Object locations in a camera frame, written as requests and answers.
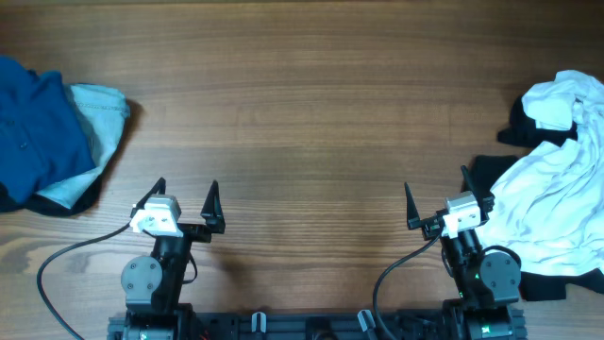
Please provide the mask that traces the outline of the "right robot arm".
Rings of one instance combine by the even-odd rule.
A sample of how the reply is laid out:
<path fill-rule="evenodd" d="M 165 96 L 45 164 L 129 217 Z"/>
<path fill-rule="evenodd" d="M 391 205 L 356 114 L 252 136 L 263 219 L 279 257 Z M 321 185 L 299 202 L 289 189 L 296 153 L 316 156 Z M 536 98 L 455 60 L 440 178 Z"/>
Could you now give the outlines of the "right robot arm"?
<path fill-rule="evenodd" d="M 443 302 L 436 337 L 453 340 L 518 340 L 528 336 L 520 299 L 521 260 L 504 246 L 483 246 L 477 229 L 489 220 L 495 196 L 481 191 L 461 168 L 465 190 L 445 199 L 445 207 L 422 218 L 411 188 L 405 187 L 407 224 L 426 241 L 439 241 L 459 296 Z"/>

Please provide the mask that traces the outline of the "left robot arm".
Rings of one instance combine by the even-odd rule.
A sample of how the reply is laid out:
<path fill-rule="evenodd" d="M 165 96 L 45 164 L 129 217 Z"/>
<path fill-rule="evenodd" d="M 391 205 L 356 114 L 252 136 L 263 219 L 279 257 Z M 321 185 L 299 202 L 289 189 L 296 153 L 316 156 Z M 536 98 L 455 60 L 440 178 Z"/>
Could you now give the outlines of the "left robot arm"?
<path fill-rule="evenodd" d="M 109 339 L 205 339 L 204 326 L 193 306 L 179 301 L 188 265 L 194 265 L 192 244 L 211 242 L 222 234 L 226 221 L 219 184 L 211 183 L 199 224 L 180 223 L 181 209 L 175 196 L 166 193 L 166 180 L 133 205 L 129 226 L 155 240 L 151 253 L 128 262 L 121 274 L 126 293 L 126 315 L 108 327 Z"/>

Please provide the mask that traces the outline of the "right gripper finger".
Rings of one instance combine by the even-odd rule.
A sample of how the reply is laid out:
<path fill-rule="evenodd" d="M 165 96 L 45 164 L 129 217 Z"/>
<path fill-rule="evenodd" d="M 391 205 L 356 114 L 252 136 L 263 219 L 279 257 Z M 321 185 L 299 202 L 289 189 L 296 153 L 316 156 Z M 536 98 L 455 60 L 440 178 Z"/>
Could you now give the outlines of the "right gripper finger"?
<path fill-rule="evenodd" d="M 463 190 L 470 191 L 477 200 L 478 205 L 481 208 L 491 207 L 491 195 L 486 191 L 480 189 L 470 176 L 470 172 L 466 165 L 461 167 L 461 173 L 463 177 Z"/>
<path fill-rule="evenodd" d="M 406 207 L 407 207 L 407 226 L 409 230 L 415 230 L 420 227 L 421 218 L 417 211 L 411 187 L 408 182 L 404 183 L 405 196 L 406 196 Z"/>

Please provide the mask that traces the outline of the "white polo shirt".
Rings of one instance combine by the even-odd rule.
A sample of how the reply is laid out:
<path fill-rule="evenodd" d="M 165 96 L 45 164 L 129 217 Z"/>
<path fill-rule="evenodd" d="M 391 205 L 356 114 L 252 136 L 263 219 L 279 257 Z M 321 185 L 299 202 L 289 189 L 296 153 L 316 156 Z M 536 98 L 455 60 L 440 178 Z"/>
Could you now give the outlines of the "white polo shirt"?
<path fill-rule="evenodd" d="M 562 145 L 541 142 L 495 182 L 495 207 L 479 239 L 513 250 L 533 274 L 602 269 L 603 84 L 579 71 L 560 71 L 533 85 L 521 103 L 538 127 L 575 128 L 577 136 Z"/>

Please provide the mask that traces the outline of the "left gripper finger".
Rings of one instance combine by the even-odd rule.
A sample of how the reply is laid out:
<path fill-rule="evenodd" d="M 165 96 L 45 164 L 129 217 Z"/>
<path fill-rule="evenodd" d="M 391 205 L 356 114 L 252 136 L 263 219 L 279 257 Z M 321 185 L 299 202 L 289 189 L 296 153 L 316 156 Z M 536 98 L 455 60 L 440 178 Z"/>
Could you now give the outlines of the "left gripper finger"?
<path fill-rule="evenodd" d="M 220 201 L 219 183 L 217 180 L 214 180 L 210 186 L 200 215 L 212 233 L 225 233 L 226 220 Z"/>
<path fill-rule="evenodd" d="M 136 203 L 133 205 L 134 210 L 140 210 L 144 207 L 146 201 L 152 195 L 164 195 L 166 190 L 166 180 L 165 178 L 159 178 L 157 182 L 153 185 L 153 187 Z"/>

